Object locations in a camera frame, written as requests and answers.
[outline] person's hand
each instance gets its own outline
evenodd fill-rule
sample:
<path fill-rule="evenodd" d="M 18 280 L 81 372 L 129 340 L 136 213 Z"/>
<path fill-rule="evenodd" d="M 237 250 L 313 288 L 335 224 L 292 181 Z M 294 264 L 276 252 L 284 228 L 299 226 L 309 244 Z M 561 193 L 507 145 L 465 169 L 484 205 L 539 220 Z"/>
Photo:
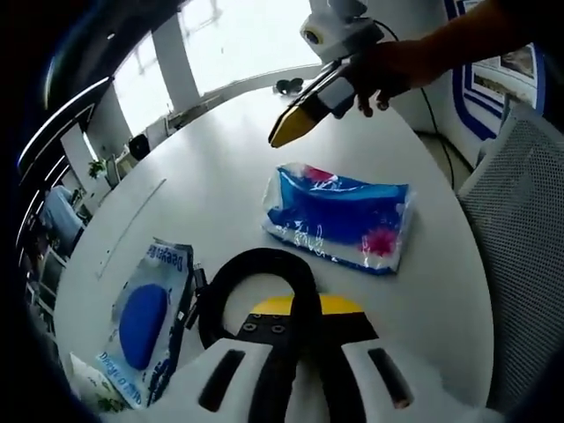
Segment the person's hand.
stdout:
<path fill-rule="evenodd" d="M 382 42 L 353 61 L 345 77 L 357 93 L 359 110 L 370 117 L 373 95 L 377 107 L 385 110 L 392 97 L 437 79 L 442 71 L 428 50 L 424 41 Z"/>

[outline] round table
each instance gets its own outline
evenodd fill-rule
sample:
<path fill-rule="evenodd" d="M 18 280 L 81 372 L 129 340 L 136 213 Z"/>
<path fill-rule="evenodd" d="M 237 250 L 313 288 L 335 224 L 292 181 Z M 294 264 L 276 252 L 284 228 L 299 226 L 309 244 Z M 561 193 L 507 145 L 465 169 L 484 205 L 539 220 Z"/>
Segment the round table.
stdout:
<path fill-rule="evenodd" d="M 151 152 L 106 198 L 58 288 L 62 361 L 73 352 L 96 365 L 112 304 L 153 236 L 191 244 L 210 281 L 233 256 L 271 247 L 304 258 L 321 292 L 358 302 L 382 338 L 436 366 L 445 387 L 465 403 L 484 405 L 494 361 L 486 275 L 468 222 L 434 159 L 392 109 L 371 119 L 356 110 L 340 121 L 327 118 L 303 139 L 273 149 L 267 137 L 287 103 L 264 89 L 214 108 Z M 412 185 L 414 217 L 397 275 L 351 270 L 263 231 L 267 182 L 277 165 L 294 161 L 365 182 Z M 290 292 L 274 277 L 249 278 L 229 299 L 227 328 L 237 331 L 255 304 Z M 201 351 L 196 332 L 186 331 L 179 368 Z M 316 415 L 299 402 L 291 401 L 298 403 L 291 407 L 297 418 Z"/>

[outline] window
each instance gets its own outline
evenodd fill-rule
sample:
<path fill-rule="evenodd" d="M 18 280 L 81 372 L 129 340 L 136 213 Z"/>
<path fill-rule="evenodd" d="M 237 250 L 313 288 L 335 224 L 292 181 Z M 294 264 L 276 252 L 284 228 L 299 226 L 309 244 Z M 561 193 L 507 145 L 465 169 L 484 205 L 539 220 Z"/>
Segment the window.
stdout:
<path fill-rule="evenodd" d="M 272 71 L 319 64 L 300 36 L 308 0 L 190 0 L 179 14 L 200 95 Z"/>
<path fill-rule="evenodd" d="M 131 134 L 173 111 L 149 33 L 115 73 L 115 93 Z"/>
<path fill-rule="evenodd" d="M 85 140 L 85 144 L 86 144 L 86 148 L 88 149 L 88 152 L 90 153 L 90 155 L 92 156 L 92 160 L 98 160 L 98 155 L 96 154 L 96 152 L 94 151 L 92 144 L 90 144 L 90 139 L 88 139 L 88 136 L 86 135 L 85 132 L 82 133 L 82 138 Z"/>

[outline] robotic arm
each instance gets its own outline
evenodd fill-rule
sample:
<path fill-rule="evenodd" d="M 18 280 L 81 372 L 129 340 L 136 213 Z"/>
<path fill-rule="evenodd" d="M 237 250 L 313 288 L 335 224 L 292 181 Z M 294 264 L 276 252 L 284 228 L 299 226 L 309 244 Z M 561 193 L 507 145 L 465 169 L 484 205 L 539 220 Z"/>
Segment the robotic arm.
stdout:
<path fill-rule="evenodd" d="M 383 38 L 376 23 L 362 16 L 367 7 L 358 0 L 310 0 L 310 4 L 311 14 L 300 34 L 325 67 L 277 120 L 269 135 L 273 147 L 302 137 L 328 114 L 342 117 L 356 94 L 344 76 L 347 68 Z"/>

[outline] blue plastic package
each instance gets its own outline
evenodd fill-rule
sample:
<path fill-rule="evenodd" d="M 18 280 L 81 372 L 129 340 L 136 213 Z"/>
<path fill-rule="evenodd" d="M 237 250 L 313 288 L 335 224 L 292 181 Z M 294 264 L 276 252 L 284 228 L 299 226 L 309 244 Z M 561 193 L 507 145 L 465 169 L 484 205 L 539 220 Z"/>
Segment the blue plastic package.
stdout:
<path fill-rule="evenodd" d="M 192 295 L 190 245 L 155 239 L 119 293 L 97 357 L 132 408 L 159 399 L 176 370 Z"/>
<path fill-rule="evenodd" d="M 356 181 L 300 163 L 278 167 L 263 205 L 263 228 L 333 262 L 397 271 L 411 221 L 409 185 Z"/>

